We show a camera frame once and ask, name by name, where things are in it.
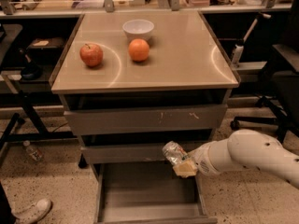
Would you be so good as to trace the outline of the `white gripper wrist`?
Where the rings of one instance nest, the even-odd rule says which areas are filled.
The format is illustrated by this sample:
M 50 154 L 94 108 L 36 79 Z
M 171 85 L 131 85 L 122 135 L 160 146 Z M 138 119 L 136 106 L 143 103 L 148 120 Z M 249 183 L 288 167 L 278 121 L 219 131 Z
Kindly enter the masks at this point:
M 201 145 L 190 152 L 192 160 L 187 159 L 180 164 L 174 165 L 173 170 L 177 176 L 183 178 L 195 176 L 198 170 L 203 175 L 220 175 L 220 152 L 218 151 L 218 147 L 216 142 Z

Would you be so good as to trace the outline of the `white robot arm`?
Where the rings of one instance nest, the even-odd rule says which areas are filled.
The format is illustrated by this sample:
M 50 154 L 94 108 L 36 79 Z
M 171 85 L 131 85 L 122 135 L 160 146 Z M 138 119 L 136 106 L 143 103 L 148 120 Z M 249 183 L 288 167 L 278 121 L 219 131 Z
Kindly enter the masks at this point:
M 203 144 L 173 169 L 181 177 L 257 169 L 299 189 L 299 156 L 276 138 L 253 130 L 239 130 L 227 139 Z

